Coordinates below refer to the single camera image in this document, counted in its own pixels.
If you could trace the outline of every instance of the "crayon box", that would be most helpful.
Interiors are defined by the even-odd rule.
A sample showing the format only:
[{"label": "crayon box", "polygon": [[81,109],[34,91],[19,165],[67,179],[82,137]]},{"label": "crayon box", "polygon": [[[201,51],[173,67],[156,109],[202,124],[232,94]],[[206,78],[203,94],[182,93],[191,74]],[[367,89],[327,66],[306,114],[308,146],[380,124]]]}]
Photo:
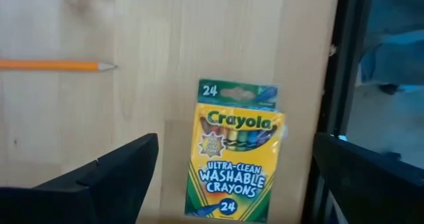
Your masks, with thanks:
[{"label": "crayon box", "polygon": [[[240,88],[239,83],[206,82],[219,84],[215,88],[217,102],[198,97],[209,103],[197,103],[195,108],[185,214],[264,223],[285,115],[273,109],[273,101],[267,103],[274,97],[255,99],[267,87],[252,85],[253,95],[237,107],[239,96],[230,103],[219,99],[229,99],[227,93],[237,95],[228,89]],[[261,107],[259,102],[267,105]]]}]

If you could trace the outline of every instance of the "yellow pencil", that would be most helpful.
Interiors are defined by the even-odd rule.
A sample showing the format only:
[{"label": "yellow pencil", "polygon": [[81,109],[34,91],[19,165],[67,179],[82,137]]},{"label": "yellow pencil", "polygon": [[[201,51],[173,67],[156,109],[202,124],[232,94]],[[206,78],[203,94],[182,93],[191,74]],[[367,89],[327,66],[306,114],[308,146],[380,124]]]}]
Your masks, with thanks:
[{"label": "yellow pencil", "polygon": [[0,70],[71,70],[104,71],[116,65],[102,62],[79,62],[65,60],[0,60]]}]

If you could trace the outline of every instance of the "door frame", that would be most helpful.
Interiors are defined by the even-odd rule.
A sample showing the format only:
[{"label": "door frame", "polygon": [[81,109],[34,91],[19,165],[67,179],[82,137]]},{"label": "door frame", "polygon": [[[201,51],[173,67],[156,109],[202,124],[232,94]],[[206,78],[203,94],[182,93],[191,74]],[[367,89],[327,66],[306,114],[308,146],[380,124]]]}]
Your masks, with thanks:
[{"label": "door frame", "polygon": [[[339,0],[317,132],[346,134],[371,0]],[[328,223],[333,201],[313,157],[301,223]]]}]

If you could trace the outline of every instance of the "yellow crayon box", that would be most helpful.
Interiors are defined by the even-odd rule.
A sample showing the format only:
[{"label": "yellow crayon box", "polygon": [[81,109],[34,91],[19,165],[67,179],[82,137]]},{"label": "yellow crayon box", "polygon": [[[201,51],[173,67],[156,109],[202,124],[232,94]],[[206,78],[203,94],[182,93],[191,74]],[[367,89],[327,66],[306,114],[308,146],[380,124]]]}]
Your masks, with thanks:
[{"label": "yellow crayon box", "polygon": [[285,119],[273,109],[198,103],[185,214],[266,222]]}]

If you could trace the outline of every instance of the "wood grain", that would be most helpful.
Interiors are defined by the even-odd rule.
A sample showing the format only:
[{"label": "wood grain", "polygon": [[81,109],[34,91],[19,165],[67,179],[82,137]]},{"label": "wood grain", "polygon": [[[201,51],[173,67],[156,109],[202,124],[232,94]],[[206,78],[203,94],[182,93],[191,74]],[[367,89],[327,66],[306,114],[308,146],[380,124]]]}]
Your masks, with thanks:
[{"label": "wood grain", "polygon": [[1,72],[0,184],[35,186],[155,132],[160,153],[140,220],[197,223],[183,207],[198,79],[273,83],[289,136],[269,223],[298,223],[336,4],[0,0],[0,57],[119,66],[95,74]]}]

